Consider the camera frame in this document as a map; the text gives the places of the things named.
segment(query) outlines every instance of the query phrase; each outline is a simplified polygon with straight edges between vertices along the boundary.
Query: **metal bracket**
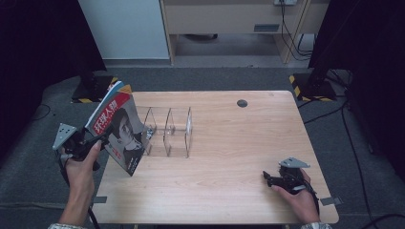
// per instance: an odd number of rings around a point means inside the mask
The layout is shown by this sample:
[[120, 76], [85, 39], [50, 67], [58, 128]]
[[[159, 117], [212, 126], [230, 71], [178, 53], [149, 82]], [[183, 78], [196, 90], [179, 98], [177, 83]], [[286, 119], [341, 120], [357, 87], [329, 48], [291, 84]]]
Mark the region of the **metal bracket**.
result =
[[56, 139], [54, 140], [52, 149], [59, 149], [63, 145], [63, 143], [65, 143], [65, 141], [75, 133], [76, 130], [76, 127], [60, 123], [59, 130], [57, 131]]

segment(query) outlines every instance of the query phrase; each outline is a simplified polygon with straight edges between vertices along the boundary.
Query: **wooden table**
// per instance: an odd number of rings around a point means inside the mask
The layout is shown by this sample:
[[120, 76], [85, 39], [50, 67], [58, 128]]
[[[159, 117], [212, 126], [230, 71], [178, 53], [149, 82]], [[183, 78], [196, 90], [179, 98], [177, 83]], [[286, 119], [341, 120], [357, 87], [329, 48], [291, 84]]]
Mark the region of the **wooden table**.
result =
[[[287, 224], [291, 209], [267, 187], [262, 171], [279, 176], [290, 156], [306, 172], [319, 198], [326, 181], [290, 92], [134, 93], [137, 106], [188, 107], [193, 114], [189, 158], [144, 156], [133, 177], [109, 159], [94, 212], [100, 223]], [[244, 99], [247, 107], [237, 101]], [[334, 205], [321, 220], [338, 221]]]

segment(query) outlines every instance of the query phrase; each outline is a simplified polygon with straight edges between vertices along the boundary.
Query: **book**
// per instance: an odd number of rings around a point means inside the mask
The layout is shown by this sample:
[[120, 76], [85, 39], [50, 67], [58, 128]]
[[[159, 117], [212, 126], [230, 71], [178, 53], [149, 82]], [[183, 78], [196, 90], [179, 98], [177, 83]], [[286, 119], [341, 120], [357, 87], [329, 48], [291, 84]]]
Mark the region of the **book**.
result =
[[93, 136], [108, 131], [104, 145], [110, 156], [132, 176], [144, 153], [143, 123], [139, 120], [131, 86], [118, 81], [104, 96], [85, 128]]

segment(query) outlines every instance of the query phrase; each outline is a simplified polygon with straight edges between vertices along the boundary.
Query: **hand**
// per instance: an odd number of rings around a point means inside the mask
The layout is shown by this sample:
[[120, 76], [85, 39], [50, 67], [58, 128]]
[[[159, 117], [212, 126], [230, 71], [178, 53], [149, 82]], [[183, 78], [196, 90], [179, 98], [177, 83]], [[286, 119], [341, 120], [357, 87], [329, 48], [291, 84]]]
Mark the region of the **hand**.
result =
[[[307, 173], [303, 169], [301, 169], [301, 172], [304, 180], [310, 183], [310, 178]], [[282, 187], [276, 185], [272, 185], [271, 189], [279, 193], [280, 196], [289, 203], [292, 207], [292, 211], [304, 224], [321, 221], [318, 212], [316, 211], [312, 194], [307, 189], [302, 190], [296, 195], [292, 195]]]
[[70, 183], [70, 193], [59, 223], [75, 226], [84, 224], [95, 191], [93, 163], [96, 161], [100, 149], [101, 141], [98, 141], [83, 161], [72, 159], [67, 161], [66, 172]]

